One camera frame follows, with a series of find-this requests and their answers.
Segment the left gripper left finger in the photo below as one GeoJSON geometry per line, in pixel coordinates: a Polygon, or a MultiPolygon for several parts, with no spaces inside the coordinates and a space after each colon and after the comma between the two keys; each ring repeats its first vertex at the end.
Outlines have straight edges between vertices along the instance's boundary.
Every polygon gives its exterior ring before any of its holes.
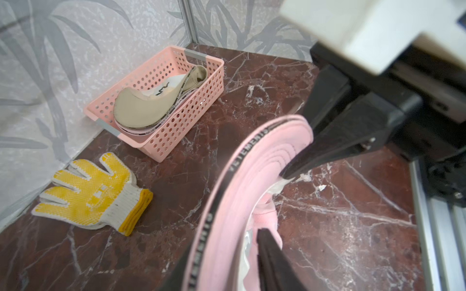
{"type": "Polygon", "coordinates": [[[158,291],[181,291],[189,251],[185,251],[170,276],[165,279],[158,291]]]}

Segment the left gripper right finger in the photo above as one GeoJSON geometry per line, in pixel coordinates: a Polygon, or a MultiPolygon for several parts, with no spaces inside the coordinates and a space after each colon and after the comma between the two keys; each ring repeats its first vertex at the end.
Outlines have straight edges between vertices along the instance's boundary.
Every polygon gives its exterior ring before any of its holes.
{"type": "Polygon", "coordinates": [[[258,277],[261,291],[306,291],[269,229],[259,229],[258,277]]]}

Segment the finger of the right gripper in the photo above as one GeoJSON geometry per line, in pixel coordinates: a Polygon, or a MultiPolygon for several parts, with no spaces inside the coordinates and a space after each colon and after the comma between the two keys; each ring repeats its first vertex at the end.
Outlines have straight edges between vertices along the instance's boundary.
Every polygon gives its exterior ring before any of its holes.
{"type": "Polygon", "coordinates": [[[346,107],[351,97],[351,81],[332,65],[320,70],[302,115],[318,135],[346,107]]]}
{"type": "Polygon", "coordinates": [[[422,107],[417,94],[399,105],[371,92],[352,102],[282,170],[285,179],[298,177],[328,162],[381,149],[422,107]]]}

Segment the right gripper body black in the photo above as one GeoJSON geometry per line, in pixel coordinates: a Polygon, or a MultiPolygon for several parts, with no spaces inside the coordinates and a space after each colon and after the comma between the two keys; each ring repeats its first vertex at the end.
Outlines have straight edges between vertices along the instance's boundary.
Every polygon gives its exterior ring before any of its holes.
{"type": "MultiPolygon", "coordinates": [[[[391,78],[373,76],[364,72],[320,44],[314,45],[310,54],[319,71],[326,65],[332,65],[349,77],[351,97],[341,113],[348,109],[358,97],[371,92],[389,100],[394,105],[401,104],[402,98],[408,98],[410,95],[417,94],[421,97],[417,92],[391,78]]],[[[405,160],[415,160],[420,156],[427,156],[431,160],[446,160],[465,153],[466,133],[461,126],[454,125],[429,109],[422,99],[422,107],[408,119],[384,147],[388,147],[405,160]]]]}

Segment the pink baseball cap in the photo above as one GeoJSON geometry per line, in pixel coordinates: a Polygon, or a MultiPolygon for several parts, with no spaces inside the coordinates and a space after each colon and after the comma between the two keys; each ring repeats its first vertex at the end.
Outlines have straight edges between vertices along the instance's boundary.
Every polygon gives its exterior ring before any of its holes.
{"type": "Polygon", "coordinates": [[[194,236],[181,290],[258,291],[257,233],[273,241],[277,211],[270,188],[280,172],[313,141],[303,116],[276,118],[253,131],[235,150],[210,195],[194,236]]]}

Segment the beige baseball cap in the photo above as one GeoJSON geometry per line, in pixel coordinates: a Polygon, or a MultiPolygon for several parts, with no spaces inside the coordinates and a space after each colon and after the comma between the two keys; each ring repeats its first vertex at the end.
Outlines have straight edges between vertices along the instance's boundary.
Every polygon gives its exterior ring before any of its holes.
{"type": "Polygon", "coordinates": [[[127,87],[115,99],[115,123],[131,135],[148,135],[159,128],[207,79],[207,69],[196,65],[188,73],[171,76],[150,90],[138,91],[127,87]]]}

